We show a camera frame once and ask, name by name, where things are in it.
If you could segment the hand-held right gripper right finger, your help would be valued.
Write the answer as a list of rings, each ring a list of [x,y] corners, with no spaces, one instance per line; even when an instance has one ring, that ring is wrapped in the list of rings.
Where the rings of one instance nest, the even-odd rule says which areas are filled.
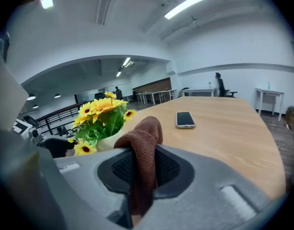
[[[158,188],[139,230],[260,230],[269,199],[223,162],[158,145]]]

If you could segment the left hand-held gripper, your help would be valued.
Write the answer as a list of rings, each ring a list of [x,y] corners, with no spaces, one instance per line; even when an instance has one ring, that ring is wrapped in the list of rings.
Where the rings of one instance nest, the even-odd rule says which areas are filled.
[[[24,139],[29,139],[35,144],[43,140],[43,136],[38,132],[40,124],[29,115],[24,116],[22,119],[16,119],[13,125],[13,131],[19,134]]]

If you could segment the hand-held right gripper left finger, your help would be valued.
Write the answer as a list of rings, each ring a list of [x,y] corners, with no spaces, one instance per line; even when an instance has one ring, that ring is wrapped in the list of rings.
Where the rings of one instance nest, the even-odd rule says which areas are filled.
[[[130,149],[113,149],[92,155],[55,158],[60,173],[76,194],[100,216],[124,229],[131,230],[130,183],[114,169],[123,167]]]

